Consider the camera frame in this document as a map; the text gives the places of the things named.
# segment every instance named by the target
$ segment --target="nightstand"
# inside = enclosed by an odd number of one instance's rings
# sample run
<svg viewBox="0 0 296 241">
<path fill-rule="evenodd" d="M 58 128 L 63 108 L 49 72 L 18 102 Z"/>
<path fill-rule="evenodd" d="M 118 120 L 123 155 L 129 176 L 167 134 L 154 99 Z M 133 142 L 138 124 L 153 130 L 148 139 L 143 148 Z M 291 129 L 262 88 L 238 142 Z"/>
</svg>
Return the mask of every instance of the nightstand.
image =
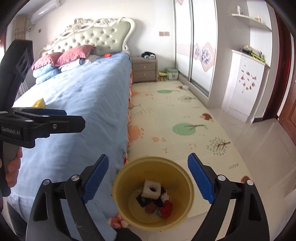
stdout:
<svg viewBox="0 0 296 241">
<path fill-rule="evenodd" d="M 134 83 L 157 81 L 157 58 L 145 59 L 132 56 L 131 61 L 133 65 Z"/>
</svg>

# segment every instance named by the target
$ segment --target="play mat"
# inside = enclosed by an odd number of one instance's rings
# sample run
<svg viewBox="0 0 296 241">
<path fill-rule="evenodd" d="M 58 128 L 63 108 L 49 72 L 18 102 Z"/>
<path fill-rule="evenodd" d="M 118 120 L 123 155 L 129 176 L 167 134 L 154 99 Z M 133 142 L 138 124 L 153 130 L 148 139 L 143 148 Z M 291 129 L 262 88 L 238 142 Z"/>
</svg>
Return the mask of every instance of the play mat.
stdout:
<svg viewBox="0 0 296 241">
<path fill-rule="evenodd" d="M 181 82 L 133 84 L 132 104 L 128 160 L 158 156 L 182 166 L 194 184 L 194 203 L 188 217 L 207 212 L 210 207 L 187 167 L 187 157 L 192 152 L 231 181 L 251 178 L 225 131 L 189 90 L 182 89 Z"/>
</svg>

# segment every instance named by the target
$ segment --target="storage box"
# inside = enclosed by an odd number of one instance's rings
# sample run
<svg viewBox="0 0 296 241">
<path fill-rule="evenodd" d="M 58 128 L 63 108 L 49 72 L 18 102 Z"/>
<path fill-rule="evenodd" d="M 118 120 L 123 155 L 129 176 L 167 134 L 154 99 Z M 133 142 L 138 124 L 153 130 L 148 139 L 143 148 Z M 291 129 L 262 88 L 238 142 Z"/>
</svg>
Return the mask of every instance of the storage box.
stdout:
<svg viewBox="0 0 296 241">
<path fill-rule="evenodd" d="M 165 71 L 168 74 L 169 80 L 177 80 L 179 78 L 179 71 L 174 68 L 166 68 Z"/>
</svg>

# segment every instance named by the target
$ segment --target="air conditioner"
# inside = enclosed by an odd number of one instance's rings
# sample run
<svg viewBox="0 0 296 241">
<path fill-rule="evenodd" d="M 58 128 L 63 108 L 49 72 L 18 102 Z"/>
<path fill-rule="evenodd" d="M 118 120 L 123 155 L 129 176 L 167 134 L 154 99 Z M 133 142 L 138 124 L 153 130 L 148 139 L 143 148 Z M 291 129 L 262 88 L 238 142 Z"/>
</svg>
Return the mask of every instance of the air conditioner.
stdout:
<svg viewBox="0 0 296 241">
<path fill-rule="evenodd" d="M 44 6 L 39 8 L 31 17 L 32 24 L 35 24 L 40 18 L 42 18 L 44 15 L 52 11 L 53 9 L 58 8 L 61 6 L 60 0 L 50 0 L 48 3 L 46 3 Z"/>
</svg>

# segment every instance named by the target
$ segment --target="bed headboard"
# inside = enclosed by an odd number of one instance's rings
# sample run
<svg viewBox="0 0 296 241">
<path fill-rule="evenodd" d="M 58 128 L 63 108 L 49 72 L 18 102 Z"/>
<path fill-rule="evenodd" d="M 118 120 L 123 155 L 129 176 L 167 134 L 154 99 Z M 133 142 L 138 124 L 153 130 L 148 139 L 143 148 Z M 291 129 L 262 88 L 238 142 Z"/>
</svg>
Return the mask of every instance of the bed headboard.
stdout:
<svg viewBox="0 0 296 241">
<path fill-rule="evenodd" d="M 135 21 L 130 18 L 101 18 L 94 21 L 77 18 L 74 24 L 58 35 L 44 47 L 39 56 L 54 52 L 65 52 L 80 45 L 93 45 L 93 54 L 126 52 L 126 42 L 135 29 Z"/>
</svg>

